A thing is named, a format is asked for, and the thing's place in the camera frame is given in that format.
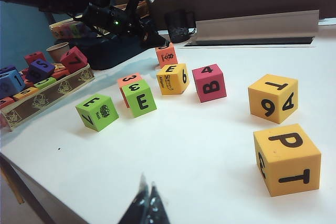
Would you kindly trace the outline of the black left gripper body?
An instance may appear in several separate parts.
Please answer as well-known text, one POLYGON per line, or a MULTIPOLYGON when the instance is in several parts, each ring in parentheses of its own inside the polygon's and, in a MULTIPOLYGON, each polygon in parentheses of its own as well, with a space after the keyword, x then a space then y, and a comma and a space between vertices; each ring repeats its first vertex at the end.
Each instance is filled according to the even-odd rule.
POLYGON ((136 35, 142 40, 150 40, 157 32, 144 24, 136 13, 138 3, 142 0, 129 0, 124 10, 99 7, 90 3, 83 13, 83 22, 87 26, 99 27, 115 35, 136 35))

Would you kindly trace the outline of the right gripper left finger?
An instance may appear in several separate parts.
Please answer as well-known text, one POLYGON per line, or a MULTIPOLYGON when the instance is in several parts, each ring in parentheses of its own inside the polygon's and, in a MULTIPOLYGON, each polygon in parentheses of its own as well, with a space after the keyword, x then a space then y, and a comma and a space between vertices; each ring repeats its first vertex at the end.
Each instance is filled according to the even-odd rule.
POLYGON ((139 189, 119 223, 143 223, 148 208, 149 187, 146 177, 141 174, 139 189))

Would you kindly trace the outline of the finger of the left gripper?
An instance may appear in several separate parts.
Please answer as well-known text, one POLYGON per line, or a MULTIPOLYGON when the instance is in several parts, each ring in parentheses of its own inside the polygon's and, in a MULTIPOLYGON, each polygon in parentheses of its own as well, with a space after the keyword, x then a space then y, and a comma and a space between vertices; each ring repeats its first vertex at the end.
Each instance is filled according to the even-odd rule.
POLYGON ((144 26, 141 35, 142 48, 168 47, 170 42, 159 35, 151 26, 144 26))

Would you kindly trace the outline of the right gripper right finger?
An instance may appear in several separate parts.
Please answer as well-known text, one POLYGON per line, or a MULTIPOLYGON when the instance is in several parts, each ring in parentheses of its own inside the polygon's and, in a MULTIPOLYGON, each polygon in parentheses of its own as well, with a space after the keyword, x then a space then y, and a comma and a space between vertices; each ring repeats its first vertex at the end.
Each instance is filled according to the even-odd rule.
POLYGON ((147 223, 150 224, 170 224, 168 215, 165 211, 163 201, 158 192, 156 184, 153 182, 149 197, 147 210, 147 223))

